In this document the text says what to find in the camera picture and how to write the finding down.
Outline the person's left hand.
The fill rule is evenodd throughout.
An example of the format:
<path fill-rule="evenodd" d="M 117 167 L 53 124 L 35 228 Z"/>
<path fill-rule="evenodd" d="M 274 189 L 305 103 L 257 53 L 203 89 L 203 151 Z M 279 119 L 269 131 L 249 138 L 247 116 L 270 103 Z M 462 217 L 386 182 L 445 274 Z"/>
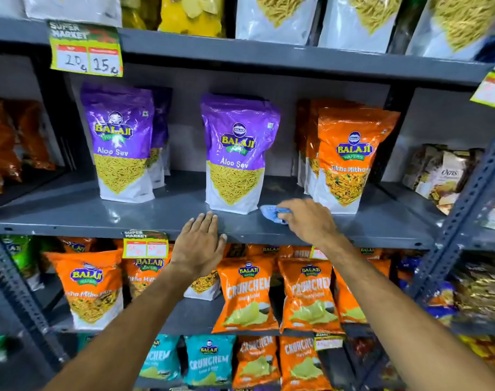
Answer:
<path fill-rule="evenodd" d="M 209 227 L 210 240 L 200 237 L 200 214 L 194 218 L 192 226 L 191 242 L 184 247 L 179 246 L 177 237 L 172 251 L 170 265 L 176 269 L 176 273 L 183 277 L 187 283 L 194 282 L 200 277 L 210 274 L 222 258 L 216 257 L 218 242 L 218 216 L 211 212 L 211 224 Z"/>

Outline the person's right hand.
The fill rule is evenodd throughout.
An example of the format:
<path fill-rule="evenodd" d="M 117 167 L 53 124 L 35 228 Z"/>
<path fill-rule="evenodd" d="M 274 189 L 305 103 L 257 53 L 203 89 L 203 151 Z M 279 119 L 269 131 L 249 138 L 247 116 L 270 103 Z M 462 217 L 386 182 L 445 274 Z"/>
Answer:
<path fill-rule="evenodd" d="M 312 222 L 305 225 L 289 225 L 289 228 L 301 240 L 316 246 L 324 253 L 327 253 L 329 243 L 341 236 L 330 211 L 316 202 L 314 202 L 314 220 Z"/>

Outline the blue cleaning cloth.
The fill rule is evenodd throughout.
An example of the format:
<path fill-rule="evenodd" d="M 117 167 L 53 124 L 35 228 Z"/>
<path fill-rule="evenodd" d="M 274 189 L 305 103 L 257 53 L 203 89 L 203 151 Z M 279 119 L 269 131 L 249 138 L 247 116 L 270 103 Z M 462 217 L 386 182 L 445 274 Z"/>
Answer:
<path fill-rule="evenodd" d="M 279 214 L 291 214 L 292 211 L 287 208 L 278 207 L 277 205 L 261 205 L 259 207 L 264 218 L 278 224 L 287 225 L 285 219 L 279 217 Z"/>

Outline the person's right forearm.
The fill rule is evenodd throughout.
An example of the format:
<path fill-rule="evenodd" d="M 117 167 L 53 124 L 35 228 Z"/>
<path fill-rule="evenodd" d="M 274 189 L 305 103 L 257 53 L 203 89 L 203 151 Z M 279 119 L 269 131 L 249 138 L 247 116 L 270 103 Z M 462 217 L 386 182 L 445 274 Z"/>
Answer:
<path fill-rule="evenodd" d="M 343 235 L 313 243 L 340 273 L 409 391 L 495 391 L 495 372 Z"/>

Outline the person's left forearm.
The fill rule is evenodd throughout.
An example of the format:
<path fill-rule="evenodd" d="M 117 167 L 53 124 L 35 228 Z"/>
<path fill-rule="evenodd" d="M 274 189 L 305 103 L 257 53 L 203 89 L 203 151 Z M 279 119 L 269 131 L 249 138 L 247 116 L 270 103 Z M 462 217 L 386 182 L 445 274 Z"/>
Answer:
<path fill-rule="evenodd" d="M 189 265 L 170 263 L 42 391 L 132 391 L 160 329 L 198 277 Z"/>

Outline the orange potato chips packet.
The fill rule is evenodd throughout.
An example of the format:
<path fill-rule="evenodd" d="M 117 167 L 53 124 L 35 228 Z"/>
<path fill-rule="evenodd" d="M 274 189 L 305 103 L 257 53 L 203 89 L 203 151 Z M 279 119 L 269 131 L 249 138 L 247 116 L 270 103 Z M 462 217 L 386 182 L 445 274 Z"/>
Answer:
<path fill-rule="evenodd" d="M 369 259 L 367 261 L 371 263 L 385 277 L 389 278 L 391 267 L 391 260 L 389 258 Z M 334 269 L 334 273 L 337 285 L 337 295 L 335 298 L 335 303 L 338 309 L 338 314 L 340 315 L 341 322 L 344 324 L 368 324 L 363 310 L 361 309 L 359 303 L 348 288 L 348 285 L 336 269 Z"/>
<path fill-rule="evenodd" d="M 327 260 L 280 258 L 285 299 L 280 330 L 344 333 L 331 289 L 332 265 Z"/>
<path fill-rule="evenodd" d="M 312 337 L 279 338 L 281 391 L 335 391 L 327 379 Z"/>
<path fill-rule="evenodd" d="M 223 309 L 212 333 L 276 330 L 270 302 L 273 259 L 264 256 L 225 258 L 217 265 Z"/>
<path fill-rule="evenodd" d="M 280 382 L 276 336 L 239 336 L 234 389 L 273 385 Z"/>

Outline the orange mixed snack packet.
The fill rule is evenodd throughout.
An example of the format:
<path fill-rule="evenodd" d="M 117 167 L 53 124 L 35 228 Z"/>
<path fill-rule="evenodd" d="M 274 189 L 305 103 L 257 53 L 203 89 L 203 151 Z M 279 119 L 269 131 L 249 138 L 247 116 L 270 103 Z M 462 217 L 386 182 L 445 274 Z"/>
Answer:
<path fill-rule="evenodd" d="M 123 311 L 122 249 L 44 256 L 61 280 L 76 330 L 103 330 Z"/>
<path fill-rule="evenodd" d="M 155 281 L 171 261 L 174 243 L 168 244 L 166 258 L 123 258 L 121 265 L 126 275 L 132 300 L 136 299 Z"/>
<path fill-rule="evenodd" d="M 357 108 L 360 103 L 345 99 L 299 99 L 296 103 L 295 144 L 297 184 L 312 196 L 319 176 L 318 112 L 325 108 Z"/>
<path fill-rule="evenodd" d="M 377 149 L 399 117 L 399 112 L 376 108 L 321 108 L 313 200 L 332 215 L 356 214 Z"/>

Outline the purple snack packet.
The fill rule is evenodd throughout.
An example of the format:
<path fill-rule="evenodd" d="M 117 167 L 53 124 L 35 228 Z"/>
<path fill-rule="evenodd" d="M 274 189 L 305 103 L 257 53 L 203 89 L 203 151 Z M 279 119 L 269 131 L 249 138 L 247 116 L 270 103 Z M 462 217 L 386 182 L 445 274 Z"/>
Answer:
<path fill-rule="evenodd" d="M 200 100 L 206 144 L 206 204 L 246 215 L 258 208 L 265 155 L 281 121 L 279 109 L 257 96 L 208 93 Z"/>
<path fill-rule="evenodd" d="M 148 176 L 153 189 L 165 186 L 165 177 L 170 175 L 168 115 L 172 104 L 170 87 L 147 86 L 153 95 L 153 131 L 150 156 L 146 162 Z"/>
<path fill-rule="evenodd" d="M 153 200 L 146 165 L 155 111 L 152 90 L 84 82 L 80 101 L 92 136 L 100 197 L 133 204 Z"/>

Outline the teal potato chips packet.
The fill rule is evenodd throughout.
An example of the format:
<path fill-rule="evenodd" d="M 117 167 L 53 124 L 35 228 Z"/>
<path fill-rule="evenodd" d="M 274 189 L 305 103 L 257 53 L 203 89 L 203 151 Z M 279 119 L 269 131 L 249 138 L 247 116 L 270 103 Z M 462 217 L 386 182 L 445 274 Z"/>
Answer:
<path fill-rule="evenodd" d="M 188 368 L 186 385 L 221 386 L 232 382 L 235 335 L 185 335 Z"/>
<path fill-rule="evenodd" d="M 158 334 L 153 341 L 140 377 L 160 381 L 179 381 L 182 379 L 178 355 L 180 335 Z"/>

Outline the group of beige oats packets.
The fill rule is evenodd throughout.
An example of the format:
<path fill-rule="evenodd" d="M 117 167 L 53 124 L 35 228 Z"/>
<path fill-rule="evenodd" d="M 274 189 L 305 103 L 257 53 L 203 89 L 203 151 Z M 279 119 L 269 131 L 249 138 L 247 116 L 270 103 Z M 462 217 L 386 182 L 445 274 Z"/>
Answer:
<path fill-rule="evenodd" d="M 449 215 L 485 149 L 452 150 L 422 144 L 412 154 L 401 183 Z"/>

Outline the green snack packet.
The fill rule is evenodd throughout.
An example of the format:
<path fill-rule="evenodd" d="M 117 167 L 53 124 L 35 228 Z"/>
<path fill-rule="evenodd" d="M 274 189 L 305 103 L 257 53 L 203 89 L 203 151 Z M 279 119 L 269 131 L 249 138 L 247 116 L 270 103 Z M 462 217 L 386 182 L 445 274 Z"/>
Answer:
<path fill-rule="evenodd" d="M 10 254 L 31 291 L 43 289 L 34 238 L 25 235 L 0 235 L 0 242 Z"/>

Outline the group of blue packets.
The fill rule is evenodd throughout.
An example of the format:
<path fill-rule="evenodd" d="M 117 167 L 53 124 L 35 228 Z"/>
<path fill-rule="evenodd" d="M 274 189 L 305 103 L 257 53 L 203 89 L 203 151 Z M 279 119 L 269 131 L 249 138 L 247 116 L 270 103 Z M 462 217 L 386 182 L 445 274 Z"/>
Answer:
<path fill-rule="evenodd" d="M 396 273 L 397 285 L 402 291 L 405 291 L 413 282 L 423 256 L 424 252 L 419 250 L 399 251 Z M 435 290 L 426 306 L 426 311 L 446 327 L 450 327 L 454 315 L 458 312 L 454 305 L 454 292 L 452 283 L 443 281 L 441 287 Z"/>

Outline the group of dark orange packets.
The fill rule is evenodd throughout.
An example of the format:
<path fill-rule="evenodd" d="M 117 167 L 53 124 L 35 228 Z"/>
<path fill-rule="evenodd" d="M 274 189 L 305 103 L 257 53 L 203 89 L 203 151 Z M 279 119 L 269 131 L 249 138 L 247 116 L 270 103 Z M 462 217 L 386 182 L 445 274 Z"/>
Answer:
<path fill-rule="evenodd" d="M 34 171 L 58 170 L 43 123 L 43 105 L 34 99 L 0 97 L 0 195 L 7 183 L 22 184 Z"/>

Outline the green chips packet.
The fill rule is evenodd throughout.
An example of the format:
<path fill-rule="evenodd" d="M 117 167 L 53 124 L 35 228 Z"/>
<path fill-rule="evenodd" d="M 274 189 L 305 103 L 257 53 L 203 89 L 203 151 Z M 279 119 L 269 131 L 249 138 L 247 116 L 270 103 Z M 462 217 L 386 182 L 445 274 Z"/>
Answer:
<path fill-rule="evenodd" d="M 161 0 L 120 0 L 122 26 L 129 29 L 157 31 Z"/>

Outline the group of yellow packets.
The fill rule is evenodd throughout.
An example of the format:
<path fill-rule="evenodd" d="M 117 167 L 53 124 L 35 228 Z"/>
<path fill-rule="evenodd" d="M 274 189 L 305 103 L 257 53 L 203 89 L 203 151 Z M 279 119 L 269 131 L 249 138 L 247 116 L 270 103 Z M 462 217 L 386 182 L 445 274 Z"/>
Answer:
<path fill-rule="evenodd" d="M 476 355 L 495 369 L 495 336 L 467 336 L 458 335 L 458 338 L 468 346 Z"/>

